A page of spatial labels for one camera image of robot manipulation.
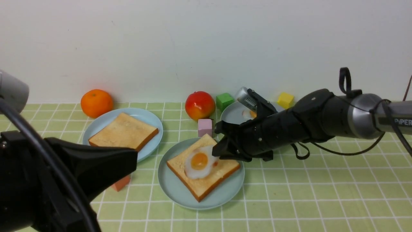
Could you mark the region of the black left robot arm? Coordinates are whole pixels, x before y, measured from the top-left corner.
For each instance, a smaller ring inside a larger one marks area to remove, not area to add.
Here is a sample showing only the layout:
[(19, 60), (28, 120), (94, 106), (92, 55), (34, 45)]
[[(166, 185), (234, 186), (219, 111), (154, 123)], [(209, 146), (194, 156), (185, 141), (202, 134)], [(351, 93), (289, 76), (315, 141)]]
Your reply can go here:
[(1, 114), (17, 128), (1, 132), (1, 231), (100, 232), (90, 203), (136, 170), (137, 151), (42, 138), (21, 116), (29, 86), (0, 79)]

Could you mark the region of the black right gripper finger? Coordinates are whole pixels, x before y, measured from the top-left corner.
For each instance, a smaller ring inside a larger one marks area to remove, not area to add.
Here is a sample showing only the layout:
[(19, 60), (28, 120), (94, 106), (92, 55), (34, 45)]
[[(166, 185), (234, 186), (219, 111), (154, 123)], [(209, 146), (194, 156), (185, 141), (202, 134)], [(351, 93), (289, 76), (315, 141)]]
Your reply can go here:
[(239, 145), (229, 137), (223, 137), (212, 148), (212, 156), (220, 160), (245, 160)]

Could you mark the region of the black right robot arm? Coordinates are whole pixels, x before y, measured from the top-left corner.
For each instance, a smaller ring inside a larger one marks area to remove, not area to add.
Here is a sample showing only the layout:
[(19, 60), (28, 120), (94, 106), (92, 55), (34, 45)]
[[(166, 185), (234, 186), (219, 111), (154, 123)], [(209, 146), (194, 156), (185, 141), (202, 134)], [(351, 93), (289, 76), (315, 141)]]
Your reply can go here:
[(270, 161), (277, 148), (290, 145), (297, 150), (296, 144), (306, 143), (320, 147), (335, 137), (374, 139), (375, 146), (386, 132), (395, 133), (411, 153), (404, 136), (411, 135), (411, 101), (390, 102), (360, 90), (336, 96), (320, 89), (293, 107), (277, 111), (252, 89), (242, 89), (238, 102), (257, 117), (240, 124), (223, 120), (216, 124), (215, 133), (223, 138), (213, 147), (212, 155), (221, 160)]

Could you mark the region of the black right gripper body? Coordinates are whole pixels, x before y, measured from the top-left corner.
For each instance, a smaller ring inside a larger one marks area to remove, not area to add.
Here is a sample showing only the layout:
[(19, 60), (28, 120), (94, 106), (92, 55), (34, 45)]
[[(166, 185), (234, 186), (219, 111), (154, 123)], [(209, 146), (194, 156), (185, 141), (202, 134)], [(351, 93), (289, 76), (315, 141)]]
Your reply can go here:
[(215, 132), (233, 139), (244, 155), (244, 162), (252, 159), (270, 161), (274, 150), (290, 145), (298, 152), (296, 143), (304, 141), (304, 126), (292, 112), (282, 111), (268, 117), (258, 117), (242, 124), (224, 121), (217, 123)]

